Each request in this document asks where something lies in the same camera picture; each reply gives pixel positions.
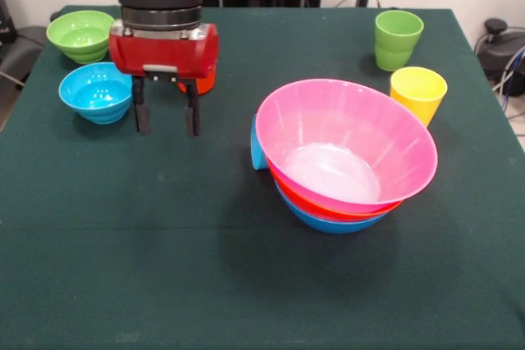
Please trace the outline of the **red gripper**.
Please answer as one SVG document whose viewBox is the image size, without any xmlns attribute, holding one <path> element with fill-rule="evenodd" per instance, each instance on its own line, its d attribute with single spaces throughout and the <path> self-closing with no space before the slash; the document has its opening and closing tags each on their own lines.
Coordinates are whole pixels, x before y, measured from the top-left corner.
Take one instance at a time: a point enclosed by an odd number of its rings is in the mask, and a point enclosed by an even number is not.
<svg viewBox="0 0 525 350">
<path fill-rule="evenodd" d="M 133 30 L 122 20 L 112 23 L 109 52 L 116 68 L 132 77 L 132 96 L 136 129 L 151 132 L 148 102 L 144 98 L 144 78 L 170 74 L 185 79 L 188 103 L 185 123 L 188 135 L 201 132 L 199 93 L 194 79 L 207 77 L 217 64 L 219 36 L 214 24 L 201 24 L 191 30 Z"/>
</svg>

